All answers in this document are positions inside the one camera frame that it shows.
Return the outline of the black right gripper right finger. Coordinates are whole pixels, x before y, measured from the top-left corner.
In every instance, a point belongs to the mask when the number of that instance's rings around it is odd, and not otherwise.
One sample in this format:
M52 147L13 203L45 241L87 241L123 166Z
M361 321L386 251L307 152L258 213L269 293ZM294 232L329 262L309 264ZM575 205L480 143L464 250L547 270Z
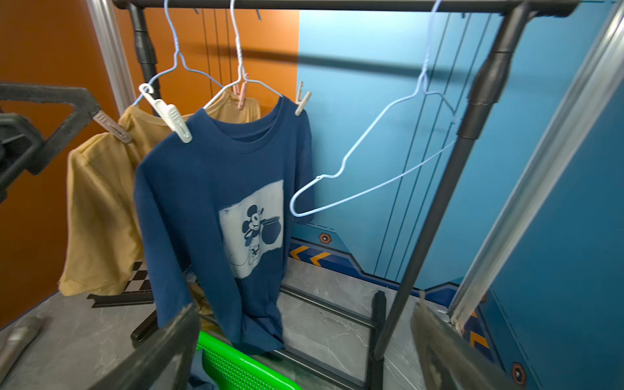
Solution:
M479 307L456 329L419 291L410 328L427 389L520 389L505 368Z

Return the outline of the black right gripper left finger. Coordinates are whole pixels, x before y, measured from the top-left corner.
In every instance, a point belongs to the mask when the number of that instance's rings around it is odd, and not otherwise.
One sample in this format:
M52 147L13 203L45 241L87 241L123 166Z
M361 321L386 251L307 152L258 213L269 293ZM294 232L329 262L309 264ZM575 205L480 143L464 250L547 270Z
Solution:
M165 328L141 344L99 382L97 389L186 389L201 323L195 305L187 305Z

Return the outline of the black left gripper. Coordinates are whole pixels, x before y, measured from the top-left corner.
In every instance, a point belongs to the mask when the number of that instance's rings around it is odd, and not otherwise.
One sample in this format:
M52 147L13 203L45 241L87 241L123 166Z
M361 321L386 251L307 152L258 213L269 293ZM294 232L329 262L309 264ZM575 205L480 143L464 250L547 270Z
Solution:
M101 107L85 88L38 84L1 84L1 99L8 102L64 104L72 113L47 139L22 115L1 114L1 202L7 188L23 172L41 173L92 121Z

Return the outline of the white clothespin front navy shirt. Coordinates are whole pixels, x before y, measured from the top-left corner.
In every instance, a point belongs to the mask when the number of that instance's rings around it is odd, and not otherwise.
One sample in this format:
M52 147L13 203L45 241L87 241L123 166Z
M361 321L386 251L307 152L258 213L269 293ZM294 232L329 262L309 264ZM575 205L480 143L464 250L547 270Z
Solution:
M141 97L143 97L151 107L156 111L158 116L166 123L166 125L172 130L180 140L188 144L193 140L193 136L179 110L173 104L167 104L164 100L152 96L154 88L148 84L143 83L138 88Z

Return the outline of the white clothespin navy shirt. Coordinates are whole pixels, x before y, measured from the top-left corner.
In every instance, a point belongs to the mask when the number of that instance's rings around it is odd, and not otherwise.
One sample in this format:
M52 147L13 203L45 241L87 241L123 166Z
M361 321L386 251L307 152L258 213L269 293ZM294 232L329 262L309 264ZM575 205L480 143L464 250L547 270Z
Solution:
M154 88L148 84L143 83L138 88L141 97L143 97L151 107L156 111L158 116L166 123L166 125L172 130L180 140L188 144L193 140L193 136L179 110L173 104L167 104L164 100L152 96Z
M295 104L297 105L297 109L295 110L295 115L300 116L302 112L304 112L307 103L310 101L312 96L312 92L307 91L304 93L304 82L301 81L299 84L299 88L297 91L297 96L295 100Z

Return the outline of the white wire hanger navy shirt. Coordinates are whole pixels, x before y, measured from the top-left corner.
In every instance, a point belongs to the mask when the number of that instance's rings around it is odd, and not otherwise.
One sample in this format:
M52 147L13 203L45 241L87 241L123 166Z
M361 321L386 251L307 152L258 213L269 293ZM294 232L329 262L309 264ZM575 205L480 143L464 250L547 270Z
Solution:
M258 81L258 80L253 80L250 79L247 76L247 73L245 71L245 66L244 66L244 59L243 59L243 54L242 54L242 48L241 48L241 36L240 36L240 32L238 29L238 25L237 25L237 18L236 18L236 13L235 13L235 0L231 0L229 3L229 12L230 12L230 18L231 18L231 22L232 22L232 29L233 32L235 33L235 45L236 45L236 54L237 54L237 79L229 84L226 84L224 87L221 88L221 90L209 101L206 103L206 105L203 107L204 109L210 107L211 105L213 105L217 100L220 99L220 97L225 94L227 91L229 91L230 89L232 89L235 85L238 84L257 84L257 85L261 85L264 88L268 89L269 91L271 91L273 94L276 94L278 97L283 97L283 94L279 93L278 91L276 91L275 89L271 88L271 86L265 84L262 81Z

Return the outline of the navy printed t-shirt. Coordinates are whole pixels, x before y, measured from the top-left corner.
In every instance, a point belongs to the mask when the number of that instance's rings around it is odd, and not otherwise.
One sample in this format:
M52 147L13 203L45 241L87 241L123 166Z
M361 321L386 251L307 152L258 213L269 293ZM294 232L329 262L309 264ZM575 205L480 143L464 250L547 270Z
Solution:
M310 122L282 97L250 123L200 110L192 135L171 135L136 170L134 199L159 326L192 302L197 278L229 341L246 354L284 346L277 301L292 196L312 180Z

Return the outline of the slate blue t-shirt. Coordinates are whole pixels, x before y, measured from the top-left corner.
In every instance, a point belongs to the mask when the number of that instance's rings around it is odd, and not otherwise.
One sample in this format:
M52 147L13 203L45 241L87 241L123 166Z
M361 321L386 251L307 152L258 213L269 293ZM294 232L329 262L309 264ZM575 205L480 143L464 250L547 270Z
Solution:
M216 382L205 372L202 358L203 350L196 350L190 368L188 390L219 390Z

